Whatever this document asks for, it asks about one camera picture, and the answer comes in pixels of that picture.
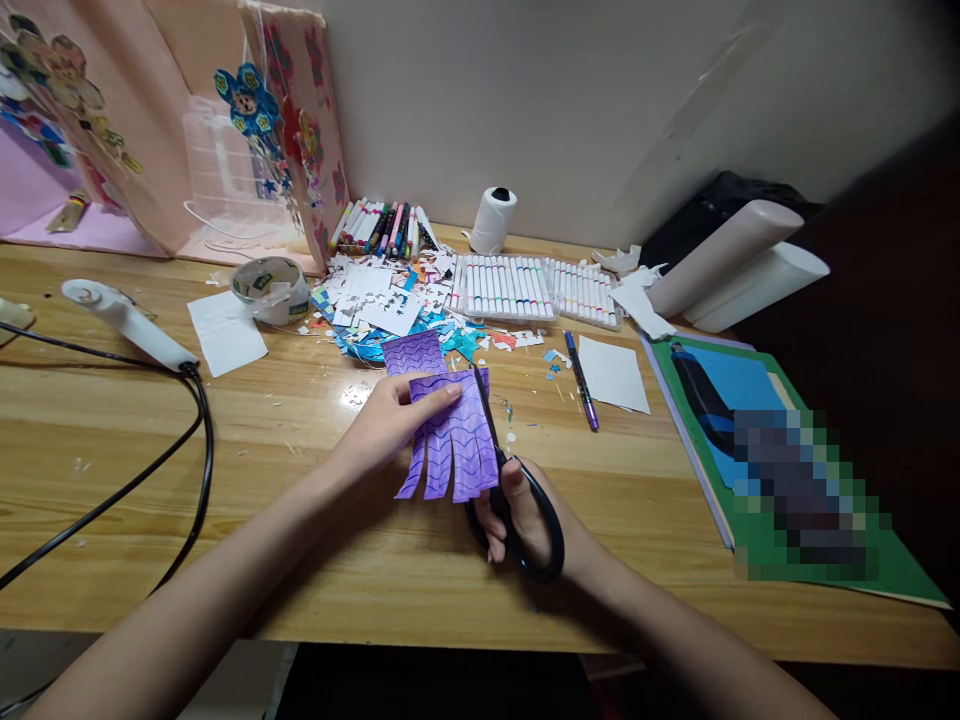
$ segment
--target marker set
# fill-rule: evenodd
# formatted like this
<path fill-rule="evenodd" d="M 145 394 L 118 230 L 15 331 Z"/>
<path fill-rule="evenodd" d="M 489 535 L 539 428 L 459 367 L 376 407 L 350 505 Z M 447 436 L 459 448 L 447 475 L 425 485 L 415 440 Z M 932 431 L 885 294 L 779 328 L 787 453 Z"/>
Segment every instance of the marker set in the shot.
<path fill-rule="evenodd" d="M 553 283 L 553 302 L 561 315 L 610 330 L 620 328 L 623 319 L 610 297 L 610 291 L 619 285 L 616 279 L 596 265 L 547 260 L 546 269 Z"/>
<path fill-rule="evenodd" d="M 545 262 L 515 255 L 460 255 L 448 307 L 471 317 L 556 320 Z"/>
<path fill-rule="evenodd" d="M 388 206 L 367 198 L 347 205 L 328 242 L 331 254 L 339 249 L 400 259 L 416 258 L 421 248 L 437 249 L 437 236 L 422 207 L 400 202 Z"/>

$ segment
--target hand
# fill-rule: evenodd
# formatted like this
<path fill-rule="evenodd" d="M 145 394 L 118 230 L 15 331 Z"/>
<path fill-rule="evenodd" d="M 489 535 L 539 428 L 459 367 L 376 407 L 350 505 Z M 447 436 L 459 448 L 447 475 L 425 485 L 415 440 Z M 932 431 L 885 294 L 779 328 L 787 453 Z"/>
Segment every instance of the hand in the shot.
<path fill-rule="evenodd" d="M 378 470 L 404 448 L 418 427 L 460 397 L 460 385 L 453 384 L 411 403 L 410 381 L 421 377 L 429 373 L 380 380 L 327 462 L 349 468 L 357 477 Z"/>
<path fill-rule="evenodd" d="M 540 483 L 540 487 L 550 498 L 560 519 L 565 548 L 563 576 L 574 581 L 584 580 L 586 572 L 598 558 L 606 554 L 606 550 L 560 497 L 540 466 L 526 458 L 523 458 L 523 464 Z M 520 460 L 516 457 L 503 466 L 500 472 L 500 489 L 510 503 L 513 526 L 531 559 L 539 565 L 545 565 L 550 558 L 550 534 L 540 513 L 540 506 L 537 505 L 536 498 L 530 491 L 530 482 L 524 477 L 520 469 Z M 504 541 L 507 537 L 507 528 L 490 507 L 490 491 L 485 490 L 475 501 L 475 505 L 477 518 L 486 531 L 487 540 L 490 543 L 487 562 L 503 562 L 506 556 Z"/>

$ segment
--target black scissors handle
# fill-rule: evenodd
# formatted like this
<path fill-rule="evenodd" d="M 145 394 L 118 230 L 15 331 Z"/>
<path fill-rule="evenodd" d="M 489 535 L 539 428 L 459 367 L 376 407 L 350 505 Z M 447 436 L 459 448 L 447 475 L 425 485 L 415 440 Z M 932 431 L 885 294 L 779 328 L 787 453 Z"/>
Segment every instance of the black scissors handle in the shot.
<path fill-rule="evenodd" d="M 496 448 L 496 451 L 497 465 L 502 470 L 503 466 L 507 464 L 507 457 L 500 448 Z M 520 469 L 524 477 L 527 478 L 527 482 L 530 483 L 530 492 L 537 501 L 537 506 L 540 508 L 543 520 L 547 524 L 547 532 L 550 535 L 550 560 L 546 565 L 537 565 L 527 555 L 523 541 L 513 526 L 510 503 L 506 497 L 504 497 L 503 490 L 501 490 L 499 486 L 490 491 L 490 507 L 507 528 L 507 552 L 513 554 L 517 562 L 520 563 L 520 569 L 523 570 L 527 577 L 539 583 L 548 583 L 555 580 L 563 571 L 563 530 L 560 527 L 560 518 L 557 517 L 557 511 L 554 509 L 553 503 L 550 502 L 550 498 L 547 497 L 547 493 L 544 492 L 543 487 L 541 487 L 540 483 L 533 477 L 533 473 L 527 470 L 526 465 L 522 462 L 520 463 Z M 487 540 L 487 534 L 483 526 L 480 525 L 480 519 L 477 517 L 477 509 L 474 507 L 473 502 L 473 500 L 470 500 L 466 505 L 467 521 L 470 523 L 470 530 L 473 532 L 473 536 L 477 542 L 480 543 L 480 547 L 488 550 L 490 548 L 490 542 Z"/>

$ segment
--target wooden desk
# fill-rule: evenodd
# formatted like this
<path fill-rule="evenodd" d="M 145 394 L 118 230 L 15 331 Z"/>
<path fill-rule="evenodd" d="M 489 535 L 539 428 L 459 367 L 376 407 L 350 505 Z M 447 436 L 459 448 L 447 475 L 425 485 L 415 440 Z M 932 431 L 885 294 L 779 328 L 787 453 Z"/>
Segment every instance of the wooden desk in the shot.
<path fill-rule="evenodd" d="M 462 243 L 456 228 L 440 234 Z M 582 247 L 516 239 L 511 247 L 568 259 Z M 123 289 L 200 354 L 186 303 L 223 292 L 216 268 L 66 250 L 0 246 L 0 293 L 36 310 L 37 332 L 127 354 L 134 350 L 67 301 L 86 277 Z M 633 347 L 652 414 L 599 404 L 601 432 L 581 415 L 573 373 L 545 379 L 543 351 L 560 329 Z M 322 460 L 383 374 L 325 338 L 265 332 L 270 354 L 209 381 L 217 432 L 210 510 L 194 556 L 235 530 Z M 960 641 L 939 612 L 881 597 L 733 577 L 713 518 L 635 331 L 564 320 L 543 347 L 485 353 L 501 438 L 539 462 L 586 525 L 632 567 L 782 660 L 960 667 Z M 23 338 L 0 349 L 0 571 L 127 482 L 192 420 L 176 383 Z M 100 632 L 161 577 L 193 516 L 203 440 L 192 439 L 141 488 L 0 593 L 0 627 Z M 391 645 L 602 652 L 601 635 L 539 601 L 516 573 L 480 557 L 463 511 L 448 501 L 394 502 L 408 455 L 344 513 L 251 628 L 262 638 Z"/>

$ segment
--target pixelated area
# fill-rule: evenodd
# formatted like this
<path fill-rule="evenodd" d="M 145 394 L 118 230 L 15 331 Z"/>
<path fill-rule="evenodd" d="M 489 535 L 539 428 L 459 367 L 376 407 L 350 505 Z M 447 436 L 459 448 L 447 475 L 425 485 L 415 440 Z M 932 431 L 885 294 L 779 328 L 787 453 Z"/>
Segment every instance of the pixelated area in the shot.
<path fill-rule="evenodd" d="M 826 417 L 810 410 L 734 413 L 737 577 L 862 581 L 879 574 L 873 530 L 889 516 L 840 458 Z"/>

